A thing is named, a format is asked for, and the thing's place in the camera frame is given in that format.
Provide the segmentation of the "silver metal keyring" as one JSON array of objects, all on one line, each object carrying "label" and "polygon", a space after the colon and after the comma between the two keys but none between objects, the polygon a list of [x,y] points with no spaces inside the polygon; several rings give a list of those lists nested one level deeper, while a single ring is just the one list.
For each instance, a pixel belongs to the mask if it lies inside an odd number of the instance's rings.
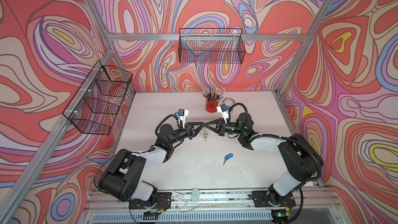
[{"label": "silver metal keyring", "polygon": [[208,138],[208,132],[207,132],[207,123],[204,123],[204,127],[203,127],[203,137],[204,137],[204,140],[205,140],[205,142],[207,141],[207,138]]}]

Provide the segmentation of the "blue headed key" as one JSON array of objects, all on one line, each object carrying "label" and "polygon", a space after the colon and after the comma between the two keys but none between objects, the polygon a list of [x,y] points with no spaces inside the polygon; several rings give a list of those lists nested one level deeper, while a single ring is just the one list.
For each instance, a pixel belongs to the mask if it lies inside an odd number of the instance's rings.
[{"label": "blue headed key", "polygon": [[224,157],[224,159],[223,159],[223,165],[225,165],[225,163],[226,163],[228,160],[230,160],[231,158],[233,158],[233,154],[232,154],[232,153],[227,154],[227,155]]}]

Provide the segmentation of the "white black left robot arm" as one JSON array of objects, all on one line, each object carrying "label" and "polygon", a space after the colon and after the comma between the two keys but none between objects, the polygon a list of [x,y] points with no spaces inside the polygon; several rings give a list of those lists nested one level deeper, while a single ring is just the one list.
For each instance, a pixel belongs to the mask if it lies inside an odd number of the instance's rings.
[{"label": "white black left robot arm", "polygon": [[98,180],[97,188],[121,202],[140,200],[154,204],[157,187],[141,180],[143,170],[167,162],[175,148],[185,139],[193,139],[206,126],[205,122],[185,123],[170,114],[156,127],[155,144],[146,151],[119,150]]}]

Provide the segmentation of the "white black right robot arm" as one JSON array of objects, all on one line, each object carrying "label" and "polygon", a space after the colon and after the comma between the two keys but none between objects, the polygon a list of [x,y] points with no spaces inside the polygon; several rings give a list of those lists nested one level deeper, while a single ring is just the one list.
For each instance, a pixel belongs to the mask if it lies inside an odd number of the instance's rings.
[{"label": "white black right robot arm", "polygon": [[322,176],[324,161],[318,152],[300,134],[290,137],[260,134],[254,131],[254,121],[246,106],[236,103],[230,107],[217,107],[222,118],[207,122],[204,127],[218,134],[236,134],[240,145],[249,150],[267,151],[283,159],[286,171],[268,187],[264,200],[271,206],[281,206],[290,199],[292,192],[300,190],[307,182]]}]

